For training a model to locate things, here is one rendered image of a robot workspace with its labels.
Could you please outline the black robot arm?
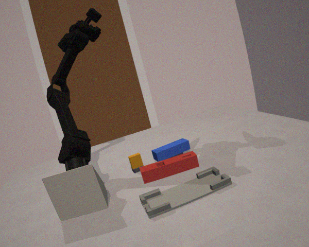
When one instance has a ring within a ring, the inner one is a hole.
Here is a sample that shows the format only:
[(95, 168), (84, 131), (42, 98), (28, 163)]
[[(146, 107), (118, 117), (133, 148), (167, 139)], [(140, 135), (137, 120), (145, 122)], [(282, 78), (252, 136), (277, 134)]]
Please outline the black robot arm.
[[(64, 134), (62, 147), (58, 156), (59, 163), (65, 164), (66, 171), (88, 165), (91, 161), (91, 144), (88, 134), (78, 130), (68, 107), (70, 103), (70, 91), (66, 85), (67, 76), (78, 55), (89, 40), (95, 42), (101, 34), (99, 27), (89, 25), (85, 32), (85, 25), (78, 20), (71, 25), (69, 33), (66, 33), (58, 43), (60, 49), (65, 52), (58, 70), (47, 88), (47, 102), (56, 110), (61, 129)], [(61, 87), (61, 91), (53, 89), (53, 84)]]

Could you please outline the orange rectangular block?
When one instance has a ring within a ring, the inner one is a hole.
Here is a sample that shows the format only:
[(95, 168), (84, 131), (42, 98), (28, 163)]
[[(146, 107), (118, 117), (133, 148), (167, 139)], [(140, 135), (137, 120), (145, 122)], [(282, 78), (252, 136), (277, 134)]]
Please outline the orange rectangular block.
[(132, 169), (143, 166), (142, 158), (139, 153), (128, 156)]

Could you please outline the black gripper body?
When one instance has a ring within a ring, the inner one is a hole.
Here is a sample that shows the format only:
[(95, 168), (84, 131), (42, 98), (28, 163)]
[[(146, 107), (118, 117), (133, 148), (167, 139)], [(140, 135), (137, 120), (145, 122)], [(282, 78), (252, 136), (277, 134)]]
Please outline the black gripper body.
[(89, 11), (86, 13), (87, 18), (85, 19), (85, 21), (81, 20), (81, 22), (85, 25), (85, 32), (87, 32), (88, 27), (89, 27), (89, 23), (90, 21), (94, 21), (95, 23), (97, 23), (99, 21), (99, 19), (102, 17), (101, 14), (99, 14), (99, 12), (97, 12), (94, 8), (89, 9)]

